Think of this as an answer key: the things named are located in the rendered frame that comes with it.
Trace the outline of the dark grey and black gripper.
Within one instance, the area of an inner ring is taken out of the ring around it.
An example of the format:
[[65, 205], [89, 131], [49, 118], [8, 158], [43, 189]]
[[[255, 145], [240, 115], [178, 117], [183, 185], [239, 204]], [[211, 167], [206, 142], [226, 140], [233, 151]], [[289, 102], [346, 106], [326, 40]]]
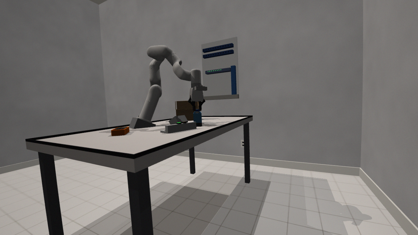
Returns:
[[192, 105], [193, 111], [196, 111], [195, 102], [199, 103], [199, 109], [201, 111], [201, 106], [205, 102], [203, 98], [202, 90], [194, 90], [194, 87], [190, 88], [189, 100], [188, 102]]

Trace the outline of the black table edge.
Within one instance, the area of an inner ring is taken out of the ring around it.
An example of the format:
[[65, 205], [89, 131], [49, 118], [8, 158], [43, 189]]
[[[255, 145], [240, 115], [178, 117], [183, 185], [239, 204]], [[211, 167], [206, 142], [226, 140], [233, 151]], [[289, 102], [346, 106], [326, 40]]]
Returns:
[[50, 136], [43, 136], [43, 137], [34, 137], [34, 138], [26, 139], [25, 141], [32, 142], [32, 143], [40, 143], [40, 144], [44, 144], [44, 145], [58, 146], [58, 147], [68, 148], [68, 149], [76, 149], [76, 150], [81, 150], [81, 151], [88, 151], [88, 152], [92, 152], [92, 153], [106, 154], [106, 155], [110, 155], [110, 156], [118, 156], [118, 157], [124, 157], [124, 158], [129, 158], [129, 159], [137, 159], [138, 157], [144, 156], [146, 154], [153, 153], [155, 151], [158, 151], [158, 150], [161, 150], [163, 148], [166, 148], [166, 147], [175, 145], [175, 144], [180, 143], [180, 142], [183, 142], [185, 140], [189, 140], [189, 139], [192, 139], [194, 137], [197, 137], [197, 136], [206, 134], [208, 132], [211, 132], [211, 131], [220, 129], [222, 127], [225, 127], [225, 126], [234, 124], [236, 122], [242, 121], [242, 120], [247, 119], [247, 118], [250, 118], [252, 116], [202, 116], [202, 117], [246, 117], [246, 118], [239, 119], [237, 121], [230, 122], [228, 124], [225, 124], [225, 125], [222, 125], [222, 126], [218, 126], [218, 127], [213, 128], [213, 129], [210, 129], [210, 130], [207, 130], [207, 131], [204, 131], [204, 132], [197, 133], [195, 135], [191, 135], [191, 136], [188, 136], [188, 137], [184, 137], [182, 139], [175, 140], [173, 142], [166, 143], [166, 144], [163, 144], [163, 145], [160, 145], [160, 146], [157, 146], [157, 147], [154, 147], [154, 148], [151, 148], [151, 149], [148, 149], [148, 150], [142, 151], [140, 153], [136, 153], [136, 154], [121, 153], [121, 152], [108, 151], [108, 150], [102, 150], [102, 149], [86, 148], [86, 147], [81, 147], [81, 146], [72, 146], [72, 145], [66, 145], [66, 144], [61, 144], [61, 143], [51, 143], [51, 142], [45, 142], [45, 141], [40, 141], [39, 140], [39, 139], [45, 139], [45, 138], [50, 138], [50, 137], [58, 137], [58, 136], [73, 135], [73, 134], [78, 134], [78, 133], [86, 133], [86, 132], [93, 132], [93, 131], [99, 131], [99, 130], [112, 129], [112, 128], [117, 128], [117, 127], [125, 127], [125, 126], [129, 126], [129, 124], [128, 125], [121, 125], [121, 126], [114, 126], [114, 127], [107, 127], [107, 128], [100, 128], [100, 129], [93, 129], [93, 130], [86, 130], [86, 131], [79, 131], [79, 132], [72, 132], [72, 133], [64, 133], [64, 134], [59, 134], [59, 135], [50, 135]]

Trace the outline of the dark grey button housing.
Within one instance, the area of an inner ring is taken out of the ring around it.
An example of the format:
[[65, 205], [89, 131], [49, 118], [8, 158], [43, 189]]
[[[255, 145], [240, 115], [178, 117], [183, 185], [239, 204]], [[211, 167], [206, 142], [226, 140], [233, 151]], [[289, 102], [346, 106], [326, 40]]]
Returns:
[[171, 120], [169, 120], [169, 123], [171, 125], [176, 124], [177, 122], [188, 122], [186, 119], [186, 116], [174, 116]]

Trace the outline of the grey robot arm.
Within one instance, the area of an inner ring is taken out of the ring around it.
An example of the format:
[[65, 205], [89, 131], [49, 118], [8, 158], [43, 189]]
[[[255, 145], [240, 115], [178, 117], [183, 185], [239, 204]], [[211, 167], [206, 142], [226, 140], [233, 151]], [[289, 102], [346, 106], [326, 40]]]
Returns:
[[167, 59], [173, 66], [173, 72], [179, 79], [191, 81], [191, 87], [194, 87], [195, 90], [207, 91], [207, 87], [201, 85], [201, 71], [199, 69], [184, 70], [181, 66], [182, 60], [169, 47], [165, 45], [151, 46], [147, 49], [147, 55], [153, 58], [149, 65], [150, 89], [137, 118], [151, 122], [158, 100], [162, 95], [160, 65], [164, 59]]

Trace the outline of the orange digital multimeter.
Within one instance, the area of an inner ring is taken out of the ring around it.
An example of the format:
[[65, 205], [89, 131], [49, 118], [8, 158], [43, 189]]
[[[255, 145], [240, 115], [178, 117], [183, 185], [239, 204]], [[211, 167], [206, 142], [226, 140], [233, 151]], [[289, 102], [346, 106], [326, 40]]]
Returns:
[[129, 132], [129, 127], [117, 127], [111, 130], [111, 136], [126, 135]]

